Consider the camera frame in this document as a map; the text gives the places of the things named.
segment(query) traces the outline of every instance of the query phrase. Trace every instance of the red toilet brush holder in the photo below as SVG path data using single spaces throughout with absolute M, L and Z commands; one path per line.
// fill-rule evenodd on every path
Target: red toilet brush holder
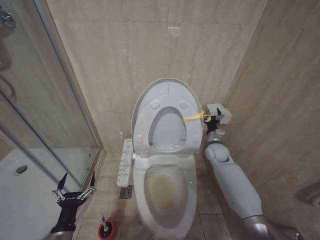
M 114 240 L 117 236 L 117 225 L 110 219 L 105 220 L 105 225 L 101 223 L 98 228 L 98 236 L 101 240 Z

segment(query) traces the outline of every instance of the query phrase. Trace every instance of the shower drain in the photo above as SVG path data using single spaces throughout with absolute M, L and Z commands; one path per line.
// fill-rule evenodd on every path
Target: shower drain
M 130 199 L 132 196 L 132 185 L 122 187 L 119 199 Z
M 15 172 L 17 173 L 17 174 L 23 174 L 26 170 L 27 170 L 27 165 L 22 165 L 22 166 L 19 166 L 16 170 L 15 170 Z

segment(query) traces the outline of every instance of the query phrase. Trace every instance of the white toilet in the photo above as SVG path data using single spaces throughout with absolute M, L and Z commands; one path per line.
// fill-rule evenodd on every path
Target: white toilet
M 149 85 L 132 115 L 133 185 L 140 219 L 155 240 L 182 240 L 194 221 L 197 177 L 194 154 L 203 133 L 192 89 L 174 78 Z

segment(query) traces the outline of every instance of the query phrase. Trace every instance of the toilet brush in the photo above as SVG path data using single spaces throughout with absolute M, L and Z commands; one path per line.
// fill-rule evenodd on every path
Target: toilet brush
M 102 212 L 100 212 L 101 224 L 98 228 L 98 236 L 101 240 L 114 240 L 117 236 L 117 225 L 110 219 L 105 220 Z

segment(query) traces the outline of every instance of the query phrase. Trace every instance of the floor tile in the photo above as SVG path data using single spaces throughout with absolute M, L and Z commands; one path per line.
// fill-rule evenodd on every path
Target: floor tile
M 205 162 L 201 156 L 201 153 L 198 152 L 194 155 L 195 157 L 195 171 L 197 177 L 208 176 L 207 168 Z
M 223 215 L 200 215 L 205 240 L 231 240 Z
M 101 178 L 117 178 L 121 154 L 108 154 L 103 165 Z
M 197 178 L 197 206 L 199 214 L 221 214 L 221 208 L 210 176 Z
M 134 189 L 132 191 L 131 198 L 125 200 L 123 216 L 138 217 L 137 202 L 136 202 L 136 195 L 135 195 Z
M 198 213 L 195 214 L 192 227 L 184 240 L 205 240 L 205 235 Z
M 111 220 L 116 224 L 118 229 L 115 240 L 119 240 L 122 217 L 112 217 Z M 98 240 L 98 228 L 100 224 L 101 221 L 99 218 L 84 218 L 76 240 Z
M 75 230 L 73 232 L 72 240 L 76 240 L 77 239 L 83 220 L 84 220 L 83 218 L 81 220 L 77 219 L 77 221 L 75 222 L 76 228 L 75 228 Z
M 152 240 L 139 217 L 124 217 L 120 240 Z
M 85 213 L 85 218 L 98 218 L 102 212 L 106 218 L 122 217 L 125 199 L 119 199 L 120 188 L 116 178 L 100 178 L 97 191 Z

